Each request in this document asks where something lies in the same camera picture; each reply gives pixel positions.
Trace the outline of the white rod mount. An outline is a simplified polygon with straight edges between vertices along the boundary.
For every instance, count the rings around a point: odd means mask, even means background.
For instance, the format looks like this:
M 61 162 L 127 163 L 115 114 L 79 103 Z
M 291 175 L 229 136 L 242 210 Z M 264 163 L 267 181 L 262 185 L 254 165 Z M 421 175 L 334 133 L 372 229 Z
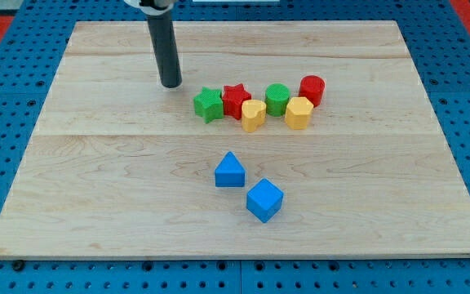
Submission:
M 124 0 L 124 3 L 141 10 L 148 16 L 159 16 L 170 11 L 175 0 Z

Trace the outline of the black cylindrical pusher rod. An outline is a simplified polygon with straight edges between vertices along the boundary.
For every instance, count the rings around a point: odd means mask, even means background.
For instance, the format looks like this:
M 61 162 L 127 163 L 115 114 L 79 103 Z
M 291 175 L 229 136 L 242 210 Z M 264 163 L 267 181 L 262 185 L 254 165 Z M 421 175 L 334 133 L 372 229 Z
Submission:
M 147 22 L 161 84 L 176 88 L 182 83 L 182 76 L 171 10 L 147 15 Z

